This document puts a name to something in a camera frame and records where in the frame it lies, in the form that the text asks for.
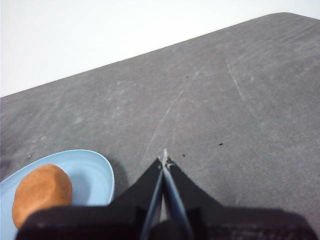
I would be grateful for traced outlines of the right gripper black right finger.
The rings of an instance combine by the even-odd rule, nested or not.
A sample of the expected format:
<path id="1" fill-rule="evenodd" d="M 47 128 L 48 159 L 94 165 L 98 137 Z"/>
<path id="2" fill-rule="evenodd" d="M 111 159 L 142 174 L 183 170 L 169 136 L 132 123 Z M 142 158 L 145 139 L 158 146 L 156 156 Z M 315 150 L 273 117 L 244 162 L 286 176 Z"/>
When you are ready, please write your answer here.
<path id="1" fill-rule="evenodd" d="M 316 240 L 306 218 L 279 208 L 225 206 L 198 187 L 163 153 L 172 216 L 194 240 Z"/>

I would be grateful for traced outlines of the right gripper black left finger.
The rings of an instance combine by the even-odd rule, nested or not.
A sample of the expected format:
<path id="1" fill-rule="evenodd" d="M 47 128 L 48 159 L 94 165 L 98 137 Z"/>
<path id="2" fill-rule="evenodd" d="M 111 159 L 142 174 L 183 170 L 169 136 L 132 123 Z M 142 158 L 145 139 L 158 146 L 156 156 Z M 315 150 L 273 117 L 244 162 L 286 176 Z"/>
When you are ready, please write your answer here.
<path id="1" fill-rule="evenodd" d="M 27 218 L 18 240 L 140 240 L 159 212 L 163 171 L 157 158 L 140 178 L 110 204 L 59 206 Z"/>

